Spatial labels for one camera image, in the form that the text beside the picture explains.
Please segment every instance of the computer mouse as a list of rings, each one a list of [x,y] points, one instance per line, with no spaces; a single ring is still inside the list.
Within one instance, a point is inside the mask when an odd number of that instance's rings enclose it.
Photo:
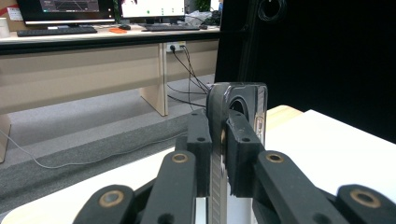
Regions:
[[[127,24],[121,24],[121,25],[119,26],[119,28],[120,28],[121,30],[131,30],[131,26],[130,26],[130,25],[127,25]]]

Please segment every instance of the keyboard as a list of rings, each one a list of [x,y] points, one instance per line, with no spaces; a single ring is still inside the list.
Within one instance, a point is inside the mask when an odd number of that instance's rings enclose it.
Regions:
[[[200,30],[197,26],[179,26],[179,25],[171,25],[171,26],[164,26],[164,25],[154,25],[154,26],[146,26],[145,31],[151,32],[162,32],[162,31],[197,31]]]
[[[81,35],[98,33],[93,27],[72,27],[53,30],[19,30],[17,36],[42,36],[42,35]]]

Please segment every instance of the power outlet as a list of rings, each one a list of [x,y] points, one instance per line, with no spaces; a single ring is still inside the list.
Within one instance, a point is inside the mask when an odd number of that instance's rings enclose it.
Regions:
[[[186,41],[176,41],[176,42],[166,43],[166,52],[172,53],[171,46],[175,47],[175,51],[182,51],[183,48],[181,46],[186,46]]]

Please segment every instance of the white paper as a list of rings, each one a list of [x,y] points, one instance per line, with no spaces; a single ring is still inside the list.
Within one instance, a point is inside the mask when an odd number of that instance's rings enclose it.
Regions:
[[[22,14],[18,7],[7,8],[9,19],[12,21],[23,21]]]

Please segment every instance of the white tabletop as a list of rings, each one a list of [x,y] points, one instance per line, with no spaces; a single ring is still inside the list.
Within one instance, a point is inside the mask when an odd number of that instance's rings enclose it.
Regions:
[[[94,40],[94,39],[106,39],[113,37],[203,34],[203,33],[217,33],[219,31],[219,28],[217,27],[209,27],[207,30],[198,30],[198,31],[142,32],[143,30],[145,30],[144,27],[136,24],[131,24],[131,30],[126,31],[126,34],[116,34],[109,32],[109,29],[111,28],[116,28],[116,27],[96,27],[96,30],[98,31],[97,34],[84,34],[84,35],[44,35],[44,36],[18,37],[16,32],[11,32],[10,37],[0,38],[0,46],[6,44]]]
[[[267,132],[266,149],[290,156],[318,187],[336,194],[338,187],[361,184],[396,203],[396,145],[307,111]],[[98,189],[120,184],[137,189],[156,176],[168,149],[11,211],[3,224],[72,223],[82,205]]]

